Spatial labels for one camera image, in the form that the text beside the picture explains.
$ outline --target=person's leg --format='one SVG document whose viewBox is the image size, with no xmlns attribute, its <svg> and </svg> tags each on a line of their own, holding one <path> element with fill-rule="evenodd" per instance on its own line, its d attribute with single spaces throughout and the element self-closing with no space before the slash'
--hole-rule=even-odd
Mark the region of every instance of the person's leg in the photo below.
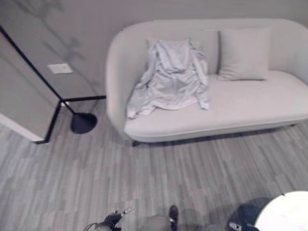
<svg viewBox="0 0 308 231">
<path fill-rule="evenodd" d="M 141 231 L 171 231 L 170 218 L 168 216 L 153 216 L 150 217 Z"/>
<path fill-rule="evenodd" d="M 171 206 L 169 209 L 169 217 L 171 218 L 171 230 L 177 231 L 178 229 L 178 218 L 179 218 L 179 210 L 175 205 Z"/>
</svg>

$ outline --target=person's foot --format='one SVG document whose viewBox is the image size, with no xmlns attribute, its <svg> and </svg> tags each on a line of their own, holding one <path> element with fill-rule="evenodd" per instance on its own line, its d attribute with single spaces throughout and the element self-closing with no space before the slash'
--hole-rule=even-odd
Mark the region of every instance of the person's foot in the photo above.
<svg viewBox="0 0 308 231">
<path fill-rule="evenodd" d="M 170 207 L 169 217 L 172 219 L 171 224 L 170 224 L 172 231 L 177 231 L 177 224 L 178 224 L 178 217 L 179 217 L 178 207 L 176 207 L 175 205 Z"/>
</svg>

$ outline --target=wall outlet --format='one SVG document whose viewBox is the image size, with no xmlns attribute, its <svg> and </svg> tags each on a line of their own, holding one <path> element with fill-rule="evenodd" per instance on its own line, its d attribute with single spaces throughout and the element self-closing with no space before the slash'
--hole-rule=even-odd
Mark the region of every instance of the wall outlet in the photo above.
<svg viewBox="0 0 308 231">
<path fill-rule="evenodd" d="M 73 73 L 73 70 L 68 64 L 50 64 L 47 67 L 53 74 L 68 74 Z"/>
</svg>

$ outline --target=gray wall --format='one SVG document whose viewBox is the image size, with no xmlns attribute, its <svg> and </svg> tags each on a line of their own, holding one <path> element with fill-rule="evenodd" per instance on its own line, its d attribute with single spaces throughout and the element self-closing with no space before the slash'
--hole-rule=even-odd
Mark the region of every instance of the gray wall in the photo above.
<svg viewBox="0 0 308 231">
<path fill-rule="evenodd" d="M 308 26 L 307 0 L 0 0 L 0 22 L 66 98 L 102 95 L 105 58 L 123 27 L 153 19 L 269 17 Z M 47 64 L 68 62 L 73 74 Z"/>
<path fill-rule="evenodd" d="M 32 141 L 45 138 L 58 99 L 0 34 L 0 123 Z"/>
</svg>

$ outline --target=round table top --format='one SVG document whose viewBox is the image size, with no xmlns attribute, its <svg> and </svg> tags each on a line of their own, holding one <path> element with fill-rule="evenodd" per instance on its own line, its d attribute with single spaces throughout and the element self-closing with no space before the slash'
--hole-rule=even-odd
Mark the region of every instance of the round table top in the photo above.
<svg viewBox="0 0 308 231">
<path fill-rule="evenodd" d="M 308 192 L 286 193 L 270 201 L 255 226 L 261 231 L 308 231 Z"/>
</svg>

